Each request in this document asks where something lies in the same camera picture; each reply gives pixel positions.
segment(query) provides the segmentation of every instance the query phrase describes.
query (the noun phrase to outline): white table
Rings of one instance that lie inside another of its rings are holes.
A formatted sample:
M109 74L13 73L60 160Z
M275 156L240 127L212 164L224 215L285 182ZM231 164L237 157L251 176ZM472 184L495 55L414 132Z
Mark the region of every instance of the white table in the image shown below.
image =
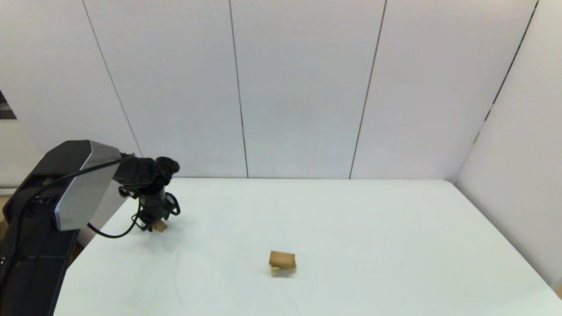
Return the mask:
M174 179L164 233L97 236L56 315L545 315L562 301L451 184ZM127 201L103 227L131 223ZM272 277L271 250L297 273Z

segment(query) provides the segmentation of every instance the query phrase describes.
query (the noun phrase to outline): wooden block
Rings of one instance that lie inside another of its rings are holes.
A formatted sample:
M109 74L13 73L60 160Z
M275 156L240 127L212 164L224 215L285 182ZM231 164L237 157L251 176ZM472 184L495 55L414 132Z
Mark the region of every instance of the wooden block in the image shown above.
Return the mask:
M297 263L294 259L294 254L286 252L271 251L269 256L269 264L272 267L294 270L297 268Z
M158 222L156 222L156 224L152 226L152 228L155 231L163 232L166 230L166 228L168 228L168 226L164 222L162 222L162 220L159 220Z

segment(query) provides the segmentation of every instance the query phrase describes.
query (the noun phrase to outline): wall panel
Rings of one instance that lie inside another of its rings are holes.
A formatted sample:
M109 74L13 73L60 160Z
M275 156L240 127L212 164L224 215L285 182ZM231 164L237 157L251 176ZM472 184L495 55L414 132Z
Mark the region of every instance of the wall panel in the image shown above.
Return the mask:
M383 6L232 0L250 177L349 177Z
M453 180L535 3L388 1L352 178Z
M85 5L143 154L183 177L246 177L228 1Z

